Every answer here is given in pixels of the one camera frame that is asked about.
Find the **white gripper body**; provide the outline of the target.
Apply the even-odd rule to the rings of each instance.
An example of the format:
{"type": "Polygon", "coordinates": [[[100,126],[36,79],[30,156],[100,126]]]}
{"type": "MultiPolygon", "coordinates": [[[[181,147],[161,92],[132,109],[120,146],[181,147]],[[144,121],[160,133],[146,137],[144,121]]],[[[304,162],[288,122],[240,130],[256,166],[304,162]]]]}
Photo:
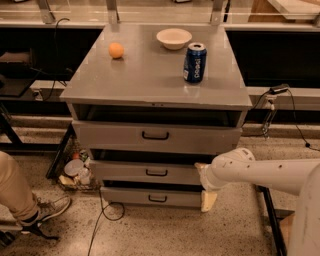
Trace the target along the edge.
{"type": "Polygon", "coordinates": [[[206,191],[217,191],[219,189],[216,177],[213,175],[210,165],[199,171],[199,175],[200,182],[206,191]]]}

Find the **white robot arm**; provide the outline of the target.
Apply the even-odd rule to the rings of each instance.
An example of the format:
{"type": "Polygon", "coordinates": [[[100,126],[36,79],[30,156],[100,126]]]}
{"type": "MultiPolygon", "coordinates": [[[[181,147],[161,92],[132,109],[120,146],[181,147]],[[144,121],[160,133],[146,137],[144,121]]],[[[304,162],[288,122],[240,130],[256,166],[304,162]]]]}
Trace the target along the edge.
{"type": "Polygon", "coordinates": [[[202,210],[212,208],[210,197],[232,182],[247,182],[298,197],[288,256],[320,256],[320,159],[256,160],[246,148],[195,165],[204,188],[202,210]]]}

